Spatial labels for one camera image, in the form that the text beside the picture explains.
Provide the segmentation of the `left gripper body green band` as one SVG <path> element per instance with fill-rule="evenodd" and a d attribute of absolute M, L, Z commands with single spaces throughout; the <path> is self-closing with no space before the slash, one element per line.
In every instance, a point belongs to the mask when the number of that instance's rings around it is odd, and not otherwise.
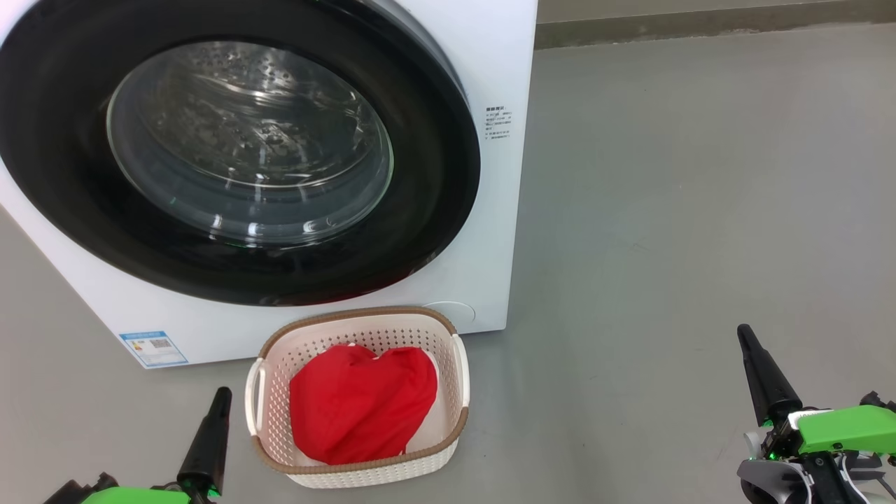
<path fill-rule="evenodd" d="M 45 503 L 214 503 L 220 489 L 210 482 L 169 482 L 148 488 L 121 486 L 108 473 L 100 473 L 96 484 L 63 484 Z"/>

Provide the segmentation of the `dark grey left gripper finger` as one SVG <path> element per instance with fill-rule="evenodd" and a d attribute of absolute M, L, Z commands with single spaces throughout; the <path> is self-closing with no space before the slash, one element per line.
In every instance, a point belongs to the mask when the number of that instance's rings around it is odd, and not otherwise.
<path fill-rule="evenodd" d="M 188 496 L 222 494 L 231 405 L 230 387 L 218 387 L 210 409 L 202 419 L 188 455 L 177 473 L 177 484 L 184 494 Z"/>

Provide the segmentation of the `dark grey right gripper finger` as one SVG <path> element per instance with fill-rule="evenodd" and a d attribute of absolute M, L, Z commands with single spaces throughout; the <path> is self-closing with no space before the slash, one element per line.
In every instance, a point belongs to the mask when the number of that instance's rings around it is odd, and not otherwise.
<path fill-rule="evenodd" d="M 803 402 L 751 326 L 742 323 L 736 334 L 757 425 L 778 426 L 788 420 L 788 415 L 802 410 Z"/>

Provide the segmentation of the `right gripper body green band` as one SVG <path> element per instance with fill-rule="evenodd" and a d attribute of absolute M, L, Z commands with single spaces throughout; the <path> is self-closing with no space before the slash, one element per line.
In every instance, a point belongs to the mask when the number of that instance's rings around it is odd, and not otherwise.
<path fill-rule="evenodd" d="M 770 430 L 759 441 L 759 458 L 781 461 L 816 452 L 848 451 L 889 456 L 894 462 L 895 407 L 877 392 L 860 405 L 843 409 L 804 407 L 798 398 L 784 398 L 767 407 L 759 426 Z"/>

